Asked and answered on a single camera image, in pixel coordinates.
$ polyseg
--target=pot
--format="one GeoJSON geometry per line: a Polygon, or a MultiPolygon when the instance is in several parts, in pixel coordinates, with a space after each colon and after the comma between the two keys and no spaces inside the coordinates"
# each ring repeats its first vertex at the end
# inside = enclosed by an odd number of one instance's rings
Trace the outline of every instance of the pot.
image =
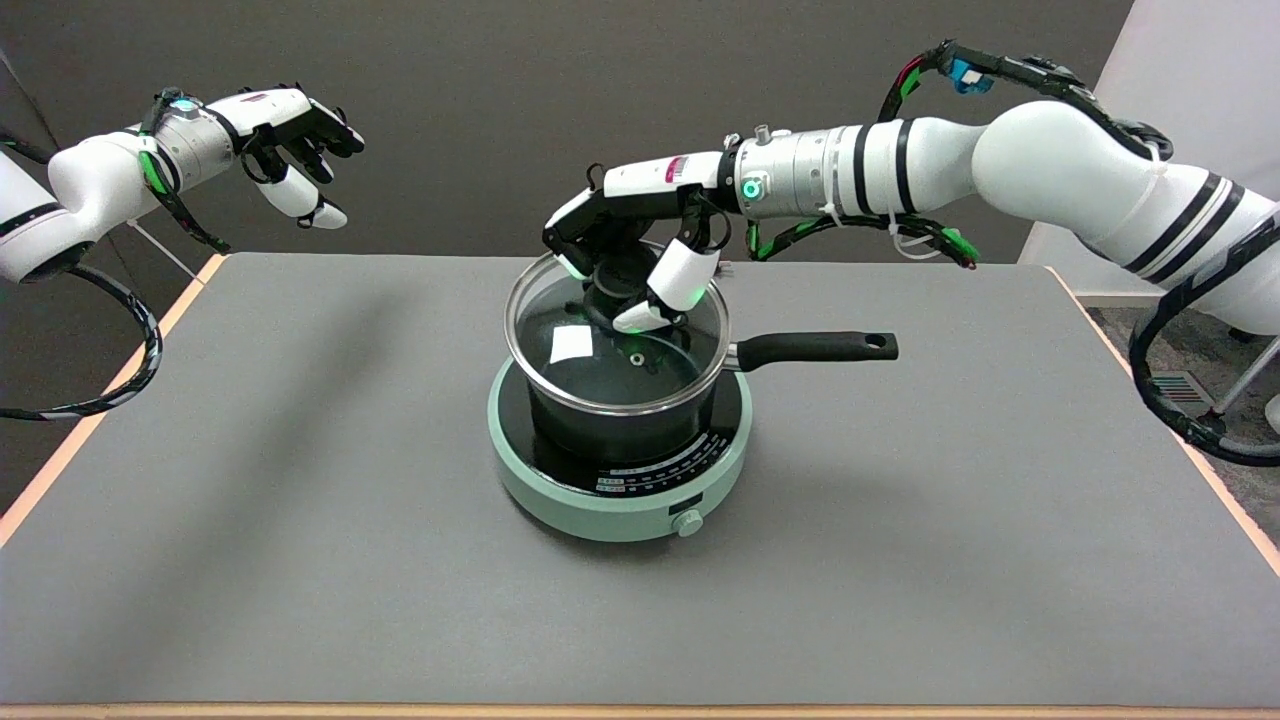
{"type": "Polygon", "coordinates": [[[626,258],[605,258],[586,281],[548,254],[507,299],[507,346],[526,378],[534,425],[575,455],[625,466],[677,452],[707,429],[726,373],[899,356],[892,333],[790,332],[732,342],[714,282],[677,327],[612,329],[612,316],[643,297],[660,252],[650,242],[632,246],[626,258]]]}

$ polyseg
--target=floor vent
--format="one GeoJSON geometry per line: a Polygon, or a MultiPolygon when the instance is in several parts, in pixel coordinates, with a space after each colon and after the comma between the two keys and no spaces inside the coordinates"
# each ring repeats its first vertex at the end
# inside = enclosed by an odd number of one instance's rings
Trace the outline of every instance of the floor vent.
{"type": "Polygon", "coordinates": [[[1183,409],[1192,418],[1199,418],[1213,405],[1213,398],[1204,392],[1190,373],[1176,370],[1152,373],[1152,380],[1160,393],[1183,409]]]}

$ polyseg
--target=white label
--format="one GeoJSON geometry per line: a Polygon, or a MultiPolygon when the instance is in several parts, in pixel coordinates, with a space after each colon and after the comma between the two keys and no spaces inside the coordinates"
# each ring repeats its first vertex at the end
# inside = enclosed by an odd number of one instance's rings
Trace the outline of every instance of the white label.
{"type": "Polygon", "coordinates": [[[575,357],[590,357],[591,354],[590,325],[561,325],[552,331],[552,364],[575,357]]]}

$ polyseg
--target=red label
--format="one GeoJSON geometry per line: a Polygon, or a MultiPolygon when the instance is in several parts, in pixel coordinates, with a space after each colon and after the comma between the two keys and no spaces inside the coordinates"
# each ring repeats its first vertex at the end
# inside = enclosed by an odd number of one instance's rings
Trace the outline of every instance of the red label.
{"type": "Polygon", "coordinates": [[[667,163],[667,182],[676,182],[680,179],[680,174],[685,172],[685,163],[687,161],[689,155],[672,158],[671,163],[667,163]]]}

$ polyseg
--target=pot handle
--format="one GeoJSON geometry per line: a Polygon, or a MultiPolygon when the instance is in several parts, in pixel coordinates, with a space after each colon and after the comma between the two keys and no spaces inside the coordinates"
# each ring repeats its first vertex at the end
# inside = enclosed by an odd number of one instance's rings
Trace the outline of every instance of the pot handle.
{"type": "Polygon", "coordinates": [[[771,333],[730,346],[724,369],[739,373],[771,363],[861,363],[897,360],[893,333],[771,333]]]}

